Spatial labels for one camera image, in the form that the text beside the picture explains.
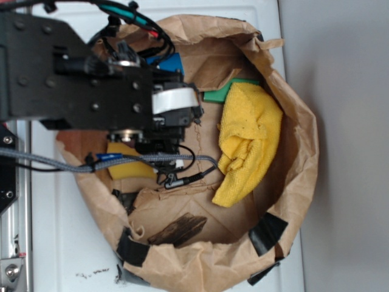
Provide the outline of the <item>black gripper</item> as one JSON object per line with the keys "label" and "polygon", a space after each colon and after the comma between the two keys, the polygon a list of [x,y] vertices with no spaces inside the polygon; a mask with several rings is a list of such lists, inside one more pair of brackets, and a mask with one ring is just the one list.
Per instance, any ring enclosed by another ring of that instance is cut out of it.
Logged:
{"label": "black gripper", "polygon": [[180,70],[174,72],[159,68],[123,68],[117,69],[113,76],[136,77],[146,72],[150,76],[141,78],[150,81],[146,87],[151,101],[151,126],[111,130],[108,139],[111,142],[123,142],[142,155],[159,152],[178,154],[179,145],[185,139],[185,129],[192,123],[200,123],[204,110],[195,84],[185,83]]}

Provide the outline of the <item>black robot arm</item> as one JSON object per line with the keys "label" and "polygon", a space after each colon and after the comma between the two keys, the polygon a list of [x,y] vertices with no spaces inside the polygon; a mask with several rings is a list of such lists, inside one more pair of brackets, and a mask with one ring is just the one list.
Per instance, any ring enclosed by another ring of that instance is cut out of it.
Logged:
{"label": "black robot arm", "polygon": [[177,153],[203,109],[181,71],[148,64],[124,41],[95,54],[65,22],[1,13],[1,120],[104,131],[138,152]]}

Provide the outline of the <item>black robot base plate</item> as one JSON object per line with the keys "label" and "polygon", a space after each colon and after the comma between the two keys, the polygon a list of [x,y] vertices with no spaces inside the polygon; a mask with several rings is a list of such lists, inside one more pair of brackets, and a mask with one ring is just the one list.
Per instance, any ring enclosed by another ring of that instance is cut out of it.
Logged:
{"label": "black robot base plate", "polygon": [[[4,123],[1,123],[1,148],[16,150],[16,142],[16,136]],[[1,215],[18,199],[15,162],[15,158],[1,156]]]}

